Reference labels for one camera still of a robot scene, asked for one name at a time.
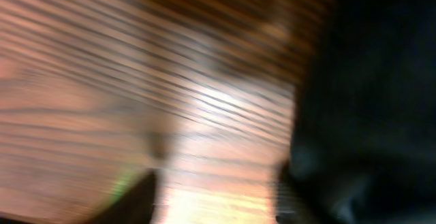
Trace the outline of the black t-shirt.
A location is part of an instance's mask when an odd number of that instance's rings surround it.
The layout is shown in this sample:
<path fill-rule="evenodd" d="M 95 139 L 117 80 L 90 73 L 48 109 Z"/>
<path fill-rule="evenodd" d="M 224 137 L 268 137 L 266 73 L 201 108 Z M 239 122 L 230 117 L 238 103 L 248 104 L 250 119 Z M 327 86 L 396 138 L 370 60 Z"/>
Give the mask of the black t-shirt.
<path fill-rule="evenodd" d="M 336 1 L 288 162 L 327 223 L 435 222 L 435 0 Z"/>

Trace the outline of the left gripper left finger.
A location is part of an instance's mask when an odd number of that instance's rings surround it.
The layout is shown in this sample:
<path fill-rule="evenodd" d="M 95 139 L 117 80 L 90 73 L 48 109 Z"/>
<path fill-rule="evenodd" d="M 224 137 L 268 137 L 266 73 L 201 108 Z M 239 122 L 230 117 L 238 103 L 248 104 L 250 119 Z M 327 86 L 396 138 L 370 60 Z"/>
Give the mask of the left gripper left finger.
<path fill-rule="evenodd" d="M 120 200 L 100 212 L 85 224 L 150 224 L 155 209 L 157 175 L 147 174 Z"/>

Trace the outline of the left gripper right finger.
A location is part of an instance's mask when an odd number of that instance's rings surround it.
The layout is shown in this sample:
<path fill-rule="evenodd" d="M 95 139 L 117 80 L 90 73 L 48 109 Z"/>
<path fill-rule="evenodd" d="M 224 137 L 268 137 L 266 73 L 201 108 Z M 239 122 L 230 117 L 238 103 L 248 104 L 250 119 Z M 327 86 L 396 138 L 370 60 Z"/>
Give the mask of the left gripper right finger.
<path fill-rule="evenodd" d="M 313 209 L 295 186 L 286 161 L 276 182 L 275 219 L 278 224 L 326 224 L 327 220 Z"/>

